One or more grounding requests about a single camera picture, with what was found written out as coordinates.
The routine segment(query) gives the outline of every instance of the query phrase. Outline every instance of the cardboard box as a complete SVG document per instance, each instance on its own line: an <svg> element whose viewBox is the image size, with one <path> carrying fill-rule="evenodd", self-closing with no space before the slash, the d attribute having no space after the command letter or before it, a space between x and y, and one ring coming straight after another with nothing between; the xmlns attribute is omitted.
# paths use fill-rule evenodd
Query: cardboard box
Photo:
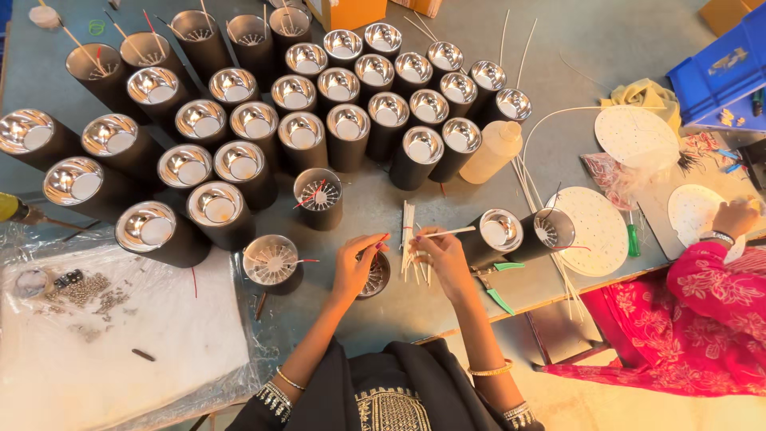
<svg viewBox="0 0 766 431"><path fill-rule="evenodd" d="M386 0L306 0L325 31L353 30L385 18Z"/></svg>
<svg viewBox="0 0 766 431"><path fill-rule="evenodd" d="M436 18L436 14L439 12L439 6L441 6L441 0L392 0L394 3L398 3L405 8L410 8L413 11L420 12L426 15L428 18Z"/></svg>
<svg viewBox="0 0 766 431"><path fill-rule="evenodd" d="M740 21L766 0L710 0L699 9L716 36L733 29Z"/></svg>

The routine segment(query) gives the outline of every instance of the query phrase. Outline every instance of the blue plastic crate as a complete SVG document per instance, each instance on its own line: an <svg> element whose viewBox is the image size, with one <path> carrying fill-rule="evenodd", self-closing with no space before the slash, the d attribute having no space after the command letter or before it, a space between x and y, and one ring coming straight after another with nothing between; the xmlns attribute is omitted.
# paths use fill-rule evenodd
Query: blue plastic crate
<svg viewBox="0 0 766 431"><path fill-rule="evenodd" d="M681 105L685 126L766 133L766 116L753 117L750 95L766 87L766 4L747 14L697 55L667 74ZM735 115L732 127L719 121L726 108ZM743 126L736 119L745 118Z"/></svg>

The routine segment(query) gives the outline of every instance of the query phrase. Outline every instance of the yellow cloth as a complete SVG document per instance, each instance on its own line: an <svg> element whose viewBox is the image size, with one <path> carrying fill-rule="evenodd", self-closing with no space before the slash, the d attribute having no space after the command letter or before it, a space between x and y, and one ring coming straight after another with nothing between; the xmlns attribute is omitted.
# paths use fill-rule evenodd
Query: yellow cloth
<svg viewBox="0 0 766 431"><path fill-rule="evenodd" d="M620 85L612 91L609 99L601 99L602 107L614 105L634 105L637 107L665 107L664 110L651 110L657 116L665 120L668 126L678 137L678 129L681 127L681 107L678 98L672 91L663 88L648 77L638 80L630 85Z"/></svg>

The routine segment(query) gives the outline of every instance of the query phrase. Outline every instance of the wristwatch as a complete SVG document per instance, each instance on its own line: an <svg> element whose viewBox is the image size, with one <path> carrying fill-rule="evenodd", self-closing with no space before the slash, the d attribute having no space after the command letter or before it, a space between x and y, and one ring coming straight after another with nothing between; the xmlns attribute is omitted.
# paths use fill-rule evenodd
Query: wristwatch
<svg viewBox="0 0 766 431"><path fill-rule="evenodd" d="M705 241L706 239L713 239L713 238L722 239L728 242L729 244L731 244L732 247L734 247L735 240L731 236L726 235L723 232L707 231L707 232L703 232L702 235L699 236L700 241Z"/></svg>

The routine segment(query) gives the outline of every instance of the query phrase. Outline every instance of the gold embroidery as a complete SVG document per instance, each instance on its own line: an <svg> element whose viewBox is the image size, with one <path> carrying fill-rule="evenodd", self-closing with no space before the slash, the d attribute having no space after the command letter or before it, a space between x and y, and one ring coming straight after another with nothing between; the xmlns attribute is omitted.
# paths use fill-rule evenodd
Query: gold embroidery
<svg viewBox="0 0 766 431"><path fill-rule="evenodd" d="M532 413L532 409L529 408L529 405L526 403L526 401L522 403L521 406L505 412L503 417L505 417L506 420L513 425L513 429L522 428L537 420L535 419L535 414Z"/></svg>
<svg viewBox="0 0 766 431"><path fill-rule="evenodd" d="M293 404L290 402L290 398L287 398L287 395L274 383L266 383L255 396L263 401L269 410L274 412L274 416L282 418L282 423L287 422L290 418Z"/></svg>
<svg viewBox="0 0 766 431"><path fill-rule="evenodd" d="M354 395L362 431L430 431L417 392L400 387L370 389Z"/></svg>

